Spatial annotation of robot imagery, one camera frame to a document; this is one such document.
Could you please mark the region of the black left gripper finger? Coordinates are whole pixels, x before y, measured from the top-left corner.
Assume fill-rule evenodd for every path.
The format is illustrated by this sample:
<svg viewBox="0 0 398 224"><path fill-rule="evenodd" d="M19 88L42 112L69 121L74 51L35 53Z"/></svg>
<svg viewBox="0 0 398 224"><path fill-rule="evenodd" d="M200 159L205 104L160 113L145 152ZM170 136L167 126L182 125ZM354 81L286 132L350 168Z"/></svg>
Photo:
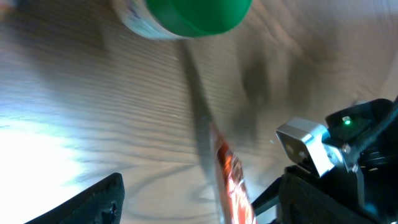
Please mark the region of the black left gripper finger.
<svg viewBox="0 0 398 224"><path fill-rule="evenodd" d="M115 172L27 224L119 224L125 188Z"/></svg>

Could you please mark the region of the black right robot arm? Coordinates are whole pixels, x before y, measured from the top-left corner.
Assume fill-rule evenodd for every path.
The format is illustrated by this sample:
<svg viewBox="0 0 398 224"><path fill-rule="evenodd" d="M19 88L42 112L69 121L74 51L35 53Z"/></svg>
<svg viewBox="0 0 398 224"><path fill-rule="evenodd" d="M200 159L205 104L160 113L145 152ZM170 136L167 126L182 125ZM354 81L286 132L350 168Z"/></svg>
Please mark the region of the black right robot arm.
<svg viewBox="0 0 398 224"><path fill-rule="evenodd" d="M252 206L277 223L397 222L397 102L358 102L325 124L294 118L276 135L292 161Z"/></svg>

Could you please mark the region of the orange Top chocolate bar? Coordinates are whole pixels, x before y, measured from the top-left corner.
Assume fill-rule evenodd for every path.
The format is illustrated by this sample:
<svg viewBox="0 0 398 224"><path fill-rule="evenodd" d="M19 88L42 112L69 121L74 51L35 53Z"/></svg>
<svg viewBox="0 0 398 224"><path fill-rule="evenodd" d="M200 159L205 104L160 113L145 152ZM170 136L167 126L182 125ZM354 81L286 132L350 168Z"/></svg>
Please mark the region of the orange Top chocolate bar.
<svg viewBox="0 0 398 224"><path fill-rule="evenodd" d="M210 141L220 203L220 222L257 224L245 185L242 163L213 123L210 124Z"/></svg>

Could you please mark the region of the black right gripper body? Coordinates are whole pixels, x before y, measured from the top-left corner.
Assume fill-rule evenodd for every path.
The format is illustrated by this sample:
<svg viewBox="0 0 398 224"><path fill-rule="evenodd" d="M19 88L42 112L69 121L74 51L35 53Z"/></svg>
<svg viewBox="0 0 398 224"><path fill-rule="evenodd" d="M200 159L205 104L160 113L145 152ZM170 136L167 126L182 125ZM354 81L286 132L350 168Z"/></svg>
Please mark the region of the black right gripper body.
<svg viewBox="0 0 398 224"><path fill-rule="evenodd" d="M279 187L282 223L397 223L397 180L378 169L321 178L298 166L285 168Z"/></svg>

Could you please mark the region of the green lid jar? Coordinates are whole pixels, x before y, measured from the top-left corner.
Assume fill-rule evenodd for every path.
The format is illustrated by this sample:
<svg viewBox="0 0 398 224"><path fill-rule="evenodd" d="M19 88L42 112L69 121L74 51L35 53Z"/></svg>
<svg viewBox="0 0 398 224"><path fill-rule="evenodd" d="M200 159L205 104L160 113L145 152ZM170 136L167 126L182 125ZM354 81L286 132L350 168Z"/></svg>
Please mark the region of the green lid jar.
<svg viewBox="0 0 398 224"><path fill-rule="evenodd" d="M120 21L147 39L175 40L218 35L234 29L251 0L112 0Z"/></svg>

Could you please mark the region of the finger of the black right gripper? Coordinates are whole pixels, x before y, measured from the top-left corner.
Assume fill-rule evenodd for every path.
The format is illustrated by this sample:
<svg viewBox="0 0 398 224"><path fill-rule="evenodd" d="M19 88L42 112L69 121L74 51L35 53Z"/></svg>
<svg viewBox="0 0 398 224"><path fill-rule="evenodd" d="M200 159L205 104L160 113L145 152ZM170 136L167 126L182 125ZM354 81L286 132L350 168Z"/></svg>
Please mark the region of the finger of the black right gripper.
<svg viewBox="0 0 398 224"><path fill-rule="evenodd" d="M256 215L257 221L259 221L259 216L266 213L268 210L275 208L275 218L269 222L269 224L281 224L281 204L279 198L279 189L282 183L283 177L278 177L271 185L263 191L260 196L258 196L252 203L254 213Z"/></svg>

